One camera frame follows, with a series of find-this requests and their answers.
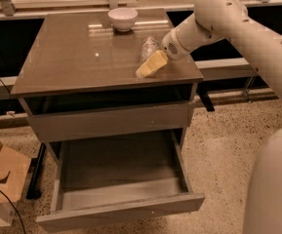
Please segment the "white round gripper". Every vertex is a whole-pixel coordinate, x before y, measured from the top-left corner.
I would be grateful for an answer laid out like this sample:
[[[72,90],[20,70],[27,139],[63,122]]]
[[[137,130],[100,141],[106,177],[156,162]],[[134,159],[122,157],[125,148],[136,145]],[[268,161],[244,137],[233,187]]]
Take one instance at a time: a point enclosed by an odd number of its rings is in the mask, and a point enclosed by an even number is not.
[[[166,34],[161,42],[163,51],[158,50],[149,57],[136,71],[138,78],[142,79],[155,73],[158,69],[165,66],[168,58],[172,60],[182,59],[189,54],[177,38],[176,30],[173,28]]]

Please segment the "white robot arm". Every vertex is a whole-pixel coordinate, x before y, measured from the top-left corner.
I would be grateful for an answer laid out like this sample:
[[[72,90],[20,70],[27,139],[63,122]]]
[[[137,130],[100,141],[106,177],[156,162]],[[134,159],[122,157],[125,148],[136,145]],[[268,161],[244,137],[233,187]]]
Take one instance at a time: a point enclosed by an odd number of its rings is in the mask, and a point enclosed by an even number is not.
[[[282,99],[282,35],[248,16],[239,0],[195,0],[194,13],[166,34],[161,48],[136,71],[150,76],[170,59],[226,39]],[[243,234],[282,234],[282,129],[259,151],[243,221]]]

